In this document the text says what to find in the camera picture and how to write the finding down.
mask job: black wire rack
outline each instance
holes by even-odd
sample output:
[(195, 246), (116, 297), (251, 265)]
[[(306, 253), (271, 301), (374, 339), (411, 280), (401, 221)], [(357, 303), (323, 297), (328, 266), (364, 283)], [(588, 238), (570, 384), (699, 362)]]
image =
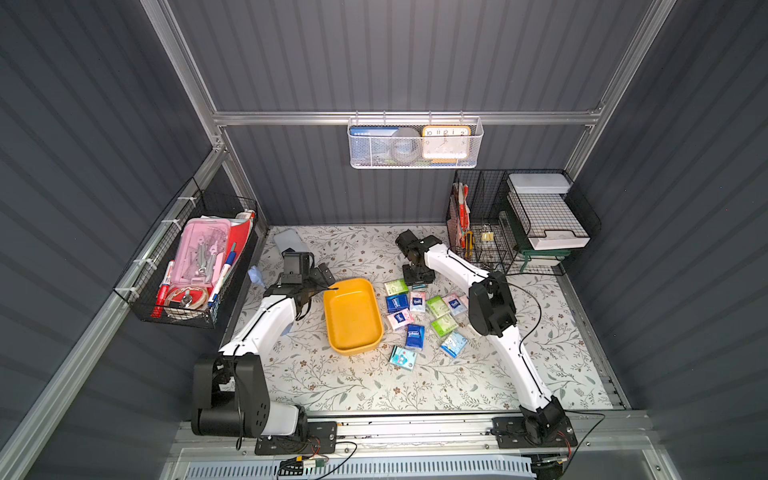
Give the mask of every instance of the black wire rack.
[[(470, 251), (461, 247), (458, 230), (458, 199), (451, 195), (446, 220), (449, 230), (451, 249), (470, 263), (487, 270), (491, 267), (504, 273), (533, 273), (538, 275), (564, 275), (561, 262), (568, 263), (580, 249), (571, 249), (568, 255), (550, 255), (542, 250), (534, 259), (522, 255), (532, 250), (528, 241), (531, 232), (531, 219), (524, 208), (516, 209), (513, 202), (519, 200), (510, 182), (510, 174), (563, 174), (571, 188), (561, 196), (583, 227), (585, 236), (593, 237), (601, 228), (601, 222), (587, 199), (572, 179), (563, 170), (457, 170), (454, 183), (461, 182), (468, 186), (467, 206), (470, 209), (470, 230), (473, 232), (475, 247)], [(542, 216), (549, 213), (537, 212)], [(478, 242), (483, 231), (492, 231), (493, 241)]]
[(600, 231), (600, 218), (592, 209), (581, 189), (563, 170), (506, 170), (509, 174), (562, 174), (571, 188), (566, 194), (520, 195), (507, 184), (507, 199), (528, 238), (546, 237), (547, 231), (569, 231), (574, 237), (588, 238)]
[[(180, 200), (186, 200), (187, 202), (176, 216), (176, 219), (170, 222), (172, 224), (167, 228), (167, 231), (157, 243), (157, 246), (152, 250), (151, 254), (147, 256), (147, 259), (132, 260), (126, 265), (123, 274), (120, 276), (121, 279), (132, 264), (136, 262), (141, 264), (139, 274), (133, 282), (132, 287), (126, 288), (125, 286), (118, 286), (116, 284), (114, 286), (114, 291), (128, 303), (128, 305), (130, 305), (131, 310), (136, 316), (145, 322), (170, 323), (174, 325), (213, 329), (222, 320), (226, 323), (226, 320), (232, 315), (237, 301), (237, 295), (240, 290), (239, 287), (245, 280), (250, 258), (253, 256), (253, 251), (256, 248), (258, 235), (255, 231), (250, 232), (248, 241), (238, 258), (236, 258), (234, 268), (224, 282), (224, 285), (219, 292), (219, 296), (217, 297), (217, 301), (210, 308), (207, 307), (207, 303), (198, 310), (156, 305), (157, 291), (161, 287), (168, 262), (173, 260), (176, 256), (181, 240), (181, 232), (184, 230), (184, 226), (189, 219), (198, 218), (203, 215), (208, 217), (235, 218), (238, 213), (244, 210), (253, 210), (254, 212), (257, 212), (256, 201), (249, 198), (235, 197), (199, 189), (192, 195), (192, 197)], [(174, 200), (168, 204), (160, 218), (164, 218), (166, 214), (165, 212), (167, 212), (170, 209), (170, 206), (176, 201), (178, 200), (174, 198)], [(158, 219), (151, 231), (154, 231), (154, 228), (161, 221), (167, 220)], [(149, 234), (147, 234), (142, 241), (141, 246), (134, 252), (134, 255), (132, 256), (133, 259), (137, 257), (138, 252), (142, 250), (142, 246), (145, 245), (148, 238)], [(152, 316), (153, 312), (156, 311), (160, 312), (158, 318)]]
[(458, 228), (458, 198), (453, 189), (445, 217), (450, 247), (454, 253), (486, 270), (507, 273), (514, 261), (514, 254), (509, 250), (503, 227), (498, 221), (501, 202), (497, 192), (502, 183), (502, 171), (457, 170), (454, 174), (454, 184), (461, 182), (468, 187), (465, 202), (470, 209), (471, 243), (465, 239), (465, 246), (462, 247), (462, 235)]

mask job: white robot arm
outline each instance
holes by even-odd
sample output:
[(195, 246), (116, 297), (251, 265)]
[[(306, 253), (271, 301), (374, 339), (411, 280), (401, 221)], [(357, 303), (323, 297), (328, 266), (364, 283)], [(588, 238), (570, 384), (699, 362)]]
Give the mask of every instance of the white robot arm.
[[(443, 243), (430, 247), (424, 255), (424, 261), (427, 267), (448, 277), (468, 295), (472, 285), (482, 283), (489, 275), (487, 270), (470, 264)], [(507, 374), (512, 378), (520, 405), (531, 411), (543, 409), (550, 402), (552, 392), (541, 381), (528, 351), (521, 344), (518, 326), (510, 325), (502, 335), (487, 335), (486, 338), (498, 352)]]
[(518, 392), (528, 441), (542, 445), (551, 442), (558, 432), (564, 433), (568, 417), (558, 398), (541, 381), (522, 345), (515, 302), (505, 275), (471, 265), (432, 235), (419, 240), (407, 230), (396, 243), (411, 262), (403, 267), (406, 283), (431, 282), (438, 272), (467, 293), (472, 328), (496, 348)]
[[(432, 281), (436, 271), (467, 293), (472, 328), (496, 348), (517, 389), (528, 440), (541, 445), (565, 430), (567, 417), (560, 402), (541, 381), (521, 344), (505, 276), (471, 265), (433, 236), (418, 240), (407, 230), (396, 243), (416, 276)], [(306, 415), (301, 407), (270, 401), (260, 356), (272, 350), (305, 305), (311, 306), (313, 295), (335, 282), (322, 264), (310, 266), (310, 255), (287, 253), (282, 283), (267, 289), (248, 324), (221, 347), (217, 356), (202, 358), (195, 365), (194, 433), (251, 438), (292, 435), (299, 439), (305, 435)], [(231, 376), (235, 378), (235, 393), (221, 391), (218, 385), (227, 383)]]

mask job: wire basket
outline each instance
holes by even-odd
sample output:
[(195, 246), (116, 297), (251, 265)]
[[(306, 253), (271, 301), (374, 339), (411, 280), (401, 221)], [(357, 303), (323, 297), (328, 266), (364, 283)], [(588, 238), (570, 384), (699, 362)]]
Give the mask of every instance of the wire basket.
[(354, 168), (473, 168), (483, 128), (479, 117), (382, 114), (347, 124)]
[(446, 224), (451, 250), (473, 265), (486, 270), (496, 270), (506, 274), (514, 261), (514, 253), (510, 250), (504, 233), (504, 227), (499, 223), (498, 212), (501, 203), (498, 201), (498, 188), (503, 181), (500, 172), (503, 170), (457, 170), (453, 183), (467, 184), (468, 195), (465, 199), (470, 209), (469, 230), (472, 232), (473, 245), (467, 243), (462, 247), (461, 233), (458, 228), (458, 199), (451, 195)]
[[(257, 212), (256, 201), (206, 190), (198, 190), (192, 197), (179, 200), (186, 200), (187, 203), (181, 209), (176, 219), (171, 221), (172, 224), (150, 255), (147, 256), (147, 259), (141, 260), (141, 271), (133, 285), (128, 288), (124, 285), (118, 288), (118, 285), (115, 285), (114, 291), (130, 305), (131, 310), (136, 316), (145, 322), (170, 323), (213, 329), (222, 320), (224, 320), (223, 323), (226, 323), (226, 320), (232, 315), (240, 291), (240, 285), (245, 280), (250, 258), (253, 256), (253, 251), (256, 248), (258, 235), (255, 231), (250, 232), (245, 247), (240, 252), (238, 258), (236, 258), (234, 268), (225, 280), (216, 302), (210, 308), (207, 307), (207, 304), (199, 310), (157, 305), (157, 291), (160, 289), (168, 262), (176, 256), (181, 240), (181, 232), (184, 230), (184, 225), (189, 219), (198, 218), (203, 215), (208, 217), (235, 218), (243, 210)], [(139, 260), (132, 260), (125, 267), (124, 274), (135, 261)], [(158, 307), (161, 308), (160, 317), (154, 318), (152, 313)]]
[[(508, 179), (509, 174), (562, 174), (571, 187), (560, 195), (518, 194)], [(576, 238), (592, 238), (600, 231), (600, 218), (565, 171), (508, 170), (506, 184), (507, 199), (526, 237), (544, 238), (547, 232), (567, 231)]]
[(449, 230), (449, 240), (452, 250), (467, 258), (470, 263), (488, 269), (496, 266), (496, 270), (507, 274), (533, 273), (538, 275), (564, 275), (561, 262), (570, 262), (581, 249), (570, 250), (539, 250), (533, 253), (533, 248), (527, 238), (531, 231), (531, 221), (520, 221), (517, 210), (511, 204), (515, 195), (514, 189), (508, 182), (510, 174), (563, 174), (571, 183), (571, 188), (564, 195), (564, 202), (584, 227), (588, 236), (593, 237), (600, 231), (601, 222), (597, 214), (587, 202), (584, 195), (574, 185), (571, 178), (562, 170), (457, 170), (454, 183), (461, 182), (468, 186), (467, 206), (470, 209), (470, 229), (473, 231), (481, 226), (488, 226), (494, 233), (493, 246), (475, 246), (474, 252), (467, 253), (460, 244), (458, 232), (458, 201), (452, 195), (449, 201), (446, 222)]

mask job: clock face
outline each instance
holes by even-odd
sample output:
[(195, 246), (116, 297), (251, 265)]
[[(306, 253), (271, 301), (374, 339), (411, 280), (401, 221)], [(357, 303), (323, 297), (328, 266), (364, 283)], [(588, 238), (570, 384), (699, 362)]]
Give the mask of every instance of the clock face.
[(469, 127), (429, 125), (422, 129), (423, 157), (427, 160), (462, 160), (469, 156)]

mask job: marker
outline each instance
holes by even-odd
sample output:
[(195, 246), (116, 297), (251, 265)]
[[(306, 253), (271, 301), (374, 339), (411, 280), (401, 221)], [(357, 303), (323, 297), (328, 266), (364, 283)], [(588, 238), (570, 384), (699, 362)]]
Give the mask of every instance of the marker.
[(211, 308), (219, 298), (219, 290), (221, 290), (221, 287), (224, 286), (224, 280), (227, 279), (227, 274), (232, 269), (232, 264), (235, 263), (235, 257), (237, 256), (237, 253), (235, 253), (236, 246), (237, 242), (232, 244), (232, 250), (230, 250), (230, 254), (227, 255), (227, 261), (224, 262), (224, 265), (221, 267), (219, 280), (216, 281), (216, 286), (210, 292), (210, 302), (208, 302), (208, 308)]
[[(160, 289), (157, 291), (157, 301), (155, 305), (164, 305), (165, 297), (168, 296), (168, 290), (170, 289), (170, 271), (174, 268), (174, 261), (168, 262), (168, 268), (165, 269), (165, 277), (163, 277), (163, 283), (160, 284)], [(156, 306), (152, 309), (152, 318), (160, 318), (163, 314), (163, 307)]]

